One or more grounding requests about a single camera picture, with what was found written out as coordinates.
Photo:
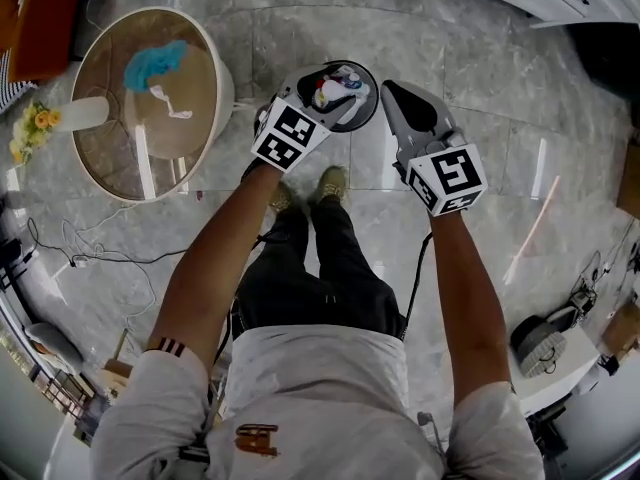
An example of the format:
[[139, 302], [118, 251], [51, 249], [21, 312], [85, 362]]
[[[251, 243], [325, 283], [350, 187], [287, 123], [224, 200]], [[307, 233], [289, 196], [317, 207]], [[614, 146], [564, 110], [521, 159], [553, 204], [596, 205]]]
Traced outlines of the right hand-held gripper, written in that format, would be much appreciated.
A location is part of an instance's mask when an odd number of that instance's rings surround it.
[[486, 192], [487, 178], [477, 147], [467, 142], [444, 101], [392, 79], [382, 83], [380, 96], [398, 140], [401, 178], [428, 213], [437, 217], [473, 206]]

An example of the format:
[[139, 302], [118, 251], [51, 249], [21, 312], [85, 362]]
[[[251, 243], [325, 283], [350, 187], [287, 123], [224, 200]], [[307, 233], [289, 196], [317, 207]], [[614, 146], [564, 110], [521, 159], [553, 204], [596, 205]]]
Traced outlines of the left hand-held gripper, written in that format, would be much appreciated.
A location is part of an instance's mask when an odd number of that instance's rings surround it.
[[281, 172], [290, 172], [330, 134], [330, 130], [311, 119], [301, 108], [313, 108], [330, 115], [329, 124], [351, 122], [366, 103], [370, 87], [349, 90], [347, 96], [322, 109], [316, 92], [324, 85], [327, 64], [299, 68], [289, 73], [276, 92], [276, 98], [261, 113], [251, 153]]

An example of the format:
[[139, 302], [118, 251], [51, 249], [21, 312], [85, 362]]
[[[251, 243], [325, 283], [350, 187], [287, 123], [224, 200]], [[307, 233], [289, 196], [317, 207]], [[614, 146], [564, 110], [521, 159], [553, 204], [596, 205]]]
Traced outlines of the black round trash bin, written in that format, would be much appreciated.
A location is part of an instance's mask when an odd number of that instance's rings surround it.
[[348, 132], [357, 130], [359, 128], [362, 128], [374, 116], [379, 103], [379, 88], [373, 75], [363, 65], [350, 60], [334, 60], [334, 61], [328, 61], [324, 64], [327, 64], [329, 66], [327, 70], [327, 76], [325, 77], [325, 79], [329, 79], [329, 75], [331, 72], [335, 70], [336, 65], [347, 64], [353, 67], [361, 75], [361, 79], [364, 82], [364, 86], [370, 87], [369, 97], [366, 103], [359, 109], [355, 118], [351, 122], [342, 126], [336, 125], [333, 129], [330, 128], [330, 124], [329, 124], [330, 115], [328, 113], [320, 112], [320, 110], [314, 110], [313, 108], [302, 108], [302, 109], [312, 119], [318, 121], [325, 128], [329, 129], [334, 133], [348, 133]]

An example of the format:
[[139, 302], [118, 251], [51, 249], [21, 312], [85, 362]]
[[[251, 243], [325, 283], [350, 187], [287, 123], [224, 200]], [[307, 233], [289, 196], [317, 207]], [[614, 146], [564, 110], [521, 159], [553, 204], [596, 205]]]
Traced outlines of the white paper scrap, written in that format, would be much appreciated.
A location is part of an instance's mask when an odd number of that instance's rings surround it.
[[150, 93], [158, 100], [164, 102], [167, 107], [167, 113], [170, 118], [174, 119], [190, 119], [193, 112], [190, 110], [176, 111], [171, 103], [169, 96], [164, 92], [160, 85], [154, 85], [149, 88]]

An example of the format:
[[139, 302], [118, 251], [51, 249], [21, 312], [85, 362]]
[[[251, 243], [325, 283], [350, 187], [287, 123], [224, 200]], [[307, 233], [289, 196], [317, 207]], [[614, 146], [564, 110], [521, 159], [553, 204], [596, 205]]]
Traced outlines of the blue mesh cloth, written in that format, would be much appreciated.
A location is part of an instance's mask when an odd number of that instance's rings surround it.
[[148, 91], [150, 78], [176, 71], [180, 67], [187, 46], [184, 40], [175, 40], [161, 47], [137, 52], [125, 67], [124, 87], [133, 92]]

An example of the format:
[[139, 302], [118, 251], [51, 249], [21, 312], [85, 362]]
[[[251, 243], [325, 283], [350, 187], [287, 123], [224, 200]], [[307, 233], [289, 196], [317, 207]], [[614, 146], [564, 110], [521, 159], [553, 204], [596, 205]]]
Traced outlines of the person's right forearm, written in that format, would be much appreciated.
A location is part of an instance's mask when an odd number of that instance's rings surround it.
[[459, 212], [430, 219], [454, 404], [481, 387], [510, 380], [504, 315]]

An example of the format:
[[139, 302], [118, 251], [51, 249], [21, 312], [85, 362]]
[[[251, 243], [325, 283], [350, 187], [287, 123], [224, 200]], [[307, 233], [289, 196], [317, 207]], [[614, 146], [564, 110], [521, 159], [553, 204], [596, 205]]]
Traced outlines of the person's left forearm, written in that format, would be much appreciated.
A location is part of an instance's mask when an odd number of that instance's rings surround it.
[[226, 315], [282, 172], [253, 169], [216, 211], [179, 261], [147, 348], [184, 345], [210, 368]]

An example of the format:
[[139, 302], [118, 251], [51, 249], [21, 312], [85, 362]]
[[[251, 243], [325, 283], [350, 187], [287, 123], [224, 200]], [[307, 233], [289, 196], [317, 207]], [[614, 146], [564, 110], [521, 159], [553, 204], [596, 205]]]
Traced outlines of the round glass coffee table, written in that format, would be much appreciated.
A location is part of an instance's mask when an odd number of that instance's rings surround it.
[[[149, 79], [160, 85], [176, 111], [150, 91], [124, 87], [124, 70], [139, 51], [184, 40], [187, 52], [176, 71]], [[108, 26], [84, 54], [72, 98], [104, 96], [107, 121], [73, 132], [75, 150], [90, 179], [127, 203], [158, 201], [187, 187], [215, 139], [228, 124], [234, 82], [210, 35], [193, 17], [168, 7], [128, 13]]]

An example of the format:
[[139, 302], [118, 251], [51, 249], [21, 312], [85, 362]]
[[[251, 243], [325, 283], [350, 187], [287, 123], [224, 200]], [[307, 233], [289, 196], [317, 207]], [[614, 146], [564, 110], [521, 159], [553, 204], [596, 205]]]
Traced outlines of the mixed waste pile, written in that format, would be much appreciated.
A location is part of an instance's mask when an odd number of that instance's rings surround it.
[[349, 90], [360, 90], [364, 87], [361, 75], [350, 65], [336, 65], [329, 78]]

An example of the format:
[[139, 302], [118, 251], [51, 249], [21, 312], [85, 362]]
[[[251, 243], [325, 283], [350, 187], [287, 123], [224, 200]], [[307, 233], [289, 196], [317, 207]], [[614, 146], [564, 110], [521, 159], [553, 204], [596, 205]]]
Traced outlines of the person's right olive shoe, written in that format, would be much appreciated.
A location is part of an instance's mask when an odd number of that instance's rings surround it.
[[310, 197], [312, 203], [319, 203], [327, 197], [341, 201], [347, 191], [347, 171], [342, 166], [329, 166], [320, 176]]

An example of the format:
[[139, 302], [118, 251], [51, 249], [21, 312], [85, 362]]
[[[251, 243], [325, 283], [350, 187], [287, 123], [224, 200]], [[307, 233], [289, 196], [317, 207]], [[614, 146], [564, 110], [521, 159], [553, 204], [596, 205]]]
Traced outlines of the person's olive shoe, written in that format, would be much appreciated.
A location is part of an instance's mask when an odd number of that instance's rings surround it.
[[269, 202], [269, 208], [276, 215], [292, 209], [297, 204], [295, 192], [284, 182], [279, 182]]
[[347, 171], [342, 166], [329, 166], [320, 176], [310, 197], [312, 203], [319, 203], [327, 197], [341, 201], [347, 191]]

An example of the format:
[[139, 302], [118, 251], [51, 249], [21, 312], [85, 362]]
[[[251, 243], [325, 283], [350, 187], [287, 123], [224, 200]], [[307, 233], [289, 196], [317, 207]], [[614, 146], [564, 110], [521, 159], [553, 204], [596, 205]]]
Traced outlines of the person's left olive shoe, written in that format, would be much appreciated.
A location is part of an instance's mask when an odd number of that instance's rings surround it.
[[276, 215], [292, 209], [297, 204], [295, 192], [284, 182], [279, 182], [269, 202], [269, 208]]

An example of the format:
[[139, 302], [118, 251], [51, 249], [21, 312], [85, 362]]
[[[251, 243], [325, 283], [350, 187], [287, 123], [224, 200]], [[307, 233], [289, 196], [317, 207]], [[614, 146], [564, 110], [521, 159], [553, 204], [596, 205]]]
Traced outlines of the person's dark trousers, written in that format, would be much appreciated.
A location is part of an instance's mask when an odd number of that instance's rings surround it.
[[395, 294], [370, 268], [349, 214], [329, 195], [306, 216], [292, 206], [271, 227], [234, 300], [232, 335], [277, 325], [336, 325], [401, 338], [407, 323]]

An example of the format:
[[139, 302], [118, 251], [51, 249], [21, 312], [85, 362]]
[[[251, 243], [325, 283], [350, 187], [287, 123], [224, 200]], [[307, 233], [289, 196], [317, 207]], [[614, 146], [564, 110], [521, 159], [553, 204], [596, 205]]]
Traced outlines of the dark green tub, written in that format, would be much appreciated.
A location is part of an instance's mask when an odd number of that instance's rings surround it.
[[567, 31], [590, 79], [630, 103], [632, 126], [640, 130], [640, 25], [582, 23]]

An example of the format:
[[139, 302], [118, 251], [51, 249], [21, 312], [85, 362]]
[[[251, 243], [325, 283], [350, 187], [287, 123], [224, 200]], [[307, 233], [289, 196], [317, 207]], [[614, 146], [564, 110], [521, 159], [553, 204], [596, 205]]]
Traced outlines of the cardboard box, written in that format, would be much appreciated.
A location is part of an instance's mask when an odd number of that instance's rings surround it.
[[640, 221], [640, 129], [627, 145], [616, 206]]
[[602, 335], [609, 356], [621, 361], [632, 349], [640, 347], [640, 308], [633, 302], [620, 307]]

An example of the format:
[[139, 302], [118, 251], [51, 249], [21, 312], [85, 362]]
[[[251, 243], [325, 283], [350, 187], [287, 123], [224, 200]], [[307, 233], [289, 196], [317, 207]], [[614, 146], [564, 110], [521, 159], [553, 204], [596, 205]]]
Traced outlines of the yellow flower bouquet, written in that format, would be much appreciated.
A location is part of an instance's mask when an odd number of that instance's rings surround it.
[[16, 165], [27, 164], [44, 147], [61, 122], [59, 108], [50, 108], [40, 101], [31, 101], [13, 125], [9, 149]]

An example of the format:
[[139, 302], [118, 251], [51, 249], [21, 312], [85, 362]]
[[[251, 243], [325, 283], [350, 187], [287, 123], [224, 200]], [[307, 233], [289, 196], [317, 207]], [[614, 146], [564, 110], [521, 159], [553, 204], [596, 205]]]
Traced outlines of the orange sofa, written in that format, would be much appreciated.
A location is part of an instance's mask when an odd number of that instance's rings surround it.
[[44, 82], [70, 61], [80, 0], [0, 0], [0, 56], [8, 81]]

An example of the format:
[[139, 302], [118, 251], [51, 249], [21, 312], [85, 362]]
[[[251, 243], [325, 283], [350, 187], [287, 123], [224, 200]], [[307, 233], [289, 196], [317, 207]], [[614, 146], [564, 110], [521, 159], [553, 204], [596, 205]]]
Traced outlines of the white low table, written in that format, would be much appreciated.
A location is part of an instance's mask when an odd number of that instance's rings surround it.
[[543, 372], [532, 378], [522, 375], [514, 353], [509, 351], [512, 384], [525, 417], [547, 408], [569, 394], [600, 356], [580, 325], [567, 330], [564, 337], [567, 347], [556, 361], [556, 367], [551, 366], [549, 373]]

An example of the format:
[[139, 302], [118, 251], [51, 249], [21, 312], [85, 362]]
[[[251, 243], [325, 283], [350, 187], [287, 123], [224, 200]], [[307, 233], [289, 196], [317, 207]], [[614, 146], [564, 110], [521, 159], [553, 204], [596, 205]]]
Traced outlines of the striped pillow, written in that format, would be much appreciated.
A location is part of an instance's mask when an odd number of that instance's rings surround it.
[[9, 81], [11, 50], [6, 50], [0, 57], [0, 115], [6, 113], [27, 92], [35, 90], [38, 85], [32, 81]]

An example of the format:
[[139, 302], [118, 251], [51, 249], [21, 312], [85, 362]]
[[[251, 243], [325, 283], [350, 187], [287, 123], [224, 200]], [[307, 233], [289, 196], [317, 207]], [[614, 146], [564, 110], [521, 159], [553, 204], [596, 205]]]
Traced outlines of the wooden bench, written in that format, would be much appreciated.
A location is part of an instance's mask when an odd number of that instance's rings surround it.
[[125, 387], [131, 375], [133, 367], [119, 360], [120, 352], [128, 337], [128, 330], [124, 329], [119, 337], [113, 356], [105, 363], [102, 374], [110, 389]]

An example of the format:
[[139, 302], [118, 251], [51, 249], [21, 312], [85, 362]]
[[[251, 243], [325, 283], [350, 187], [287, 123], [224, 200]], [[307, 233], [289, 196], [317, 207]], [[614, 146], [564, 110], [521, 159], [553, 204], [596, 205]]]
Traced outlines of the grey padded chair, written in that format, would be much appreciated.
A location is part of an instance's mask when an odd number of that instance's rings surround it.
[[67, 373], [78, 374], [84, 359], [78, 348], [53, 324], [39, 322], [24, 328], [28, 338], [42, 349], [46, 356], [54, 357], [59, 368]]

